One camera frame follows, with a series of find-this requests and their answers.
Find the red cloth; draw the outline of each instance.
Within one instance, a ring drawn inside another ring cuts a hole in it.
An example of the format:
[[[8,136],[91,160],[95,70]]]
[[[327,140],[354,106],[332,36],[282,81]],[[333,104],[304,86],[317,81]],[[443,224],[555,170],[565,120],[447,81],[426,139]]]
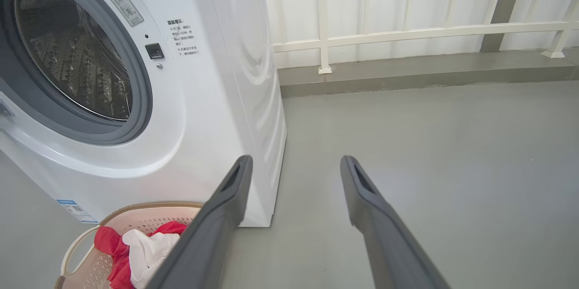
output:
[[[187,228],[186,225],[177,221],[169,221],[155,232],[149,233],[149,237],[156,233],[178,233],[181,235]],[[123,237],[111,227],[100,227],[95,235],[95,248],[112,256],[112,269],[107,280],[112,289],[133,289],[131,283],[131,267],[128,262],[128,246],[123,243]]]

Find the washing machine door opening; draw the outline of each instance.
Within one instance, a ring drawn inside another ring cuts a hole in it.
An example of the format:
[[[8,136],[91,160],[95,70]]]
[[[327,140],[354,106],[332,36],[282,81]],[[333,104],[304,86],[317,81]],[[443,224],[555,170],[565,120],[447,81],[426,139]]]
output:
[[[56,132],[89,143],[145,128],[142,58],[106,0],[1,0],[0,91]]]

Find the white washing machine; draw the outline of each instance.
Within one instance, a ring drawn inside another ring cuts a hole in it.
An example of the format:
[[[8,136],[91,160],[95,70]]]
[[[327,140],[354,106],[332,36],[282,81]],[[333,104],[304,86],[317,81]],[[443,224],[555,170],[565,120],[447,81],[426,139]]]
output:
[[[287,130],[265,0],[1,1],[0,149],[52,198],[85,223],[204,202],[250,154],[242,225],[269,226]]]

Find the clothes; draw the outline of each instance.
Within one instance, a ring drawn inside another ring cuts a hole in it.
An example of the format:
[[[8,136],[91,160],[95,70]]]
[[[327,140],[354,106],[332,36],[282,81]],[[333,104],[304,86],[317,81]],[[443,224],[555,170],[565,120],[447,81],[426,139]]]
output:
[[[180,235],[185,231],[185,228],[187,226],[182,223],[170,221],[161,225],[149,236],[157,233],[176,233]],[[112,269],[107,278],[110,281],[110,287],[112,289],[133,289],[129,246],[123,242],[122,237],[111,227],[100,227],[95,234],[95,248],[112,257]]]
[[[123,235],[123,242],[130,247],[128,261],[131,267],[131,283],[136,289],[145,289],[179,238],[176,233],[161,232],[149,237],[137,229]]]

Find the perforated plastic basket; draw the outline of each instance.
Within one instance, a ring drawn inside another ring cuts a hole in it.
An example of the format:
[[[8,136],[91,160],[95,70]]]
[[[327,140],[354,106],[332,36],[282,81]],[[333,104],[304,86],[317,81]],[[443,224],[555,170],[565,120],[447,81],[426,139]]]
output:
[[[112,268],[112,259],[97,250],[94,245],[72,272],[67,271],[74,250],[99,227],[111,227],[121,235],[131,229],[151,233],[172,220],[189,225],[201,210],[201,206],[202,204],[197,202],[155,202],[136,204],[115,211],[99,225],[85,231],[71,244],[62,260],[60,277],[54,285],[55,289],[109,289],[107,277]]]

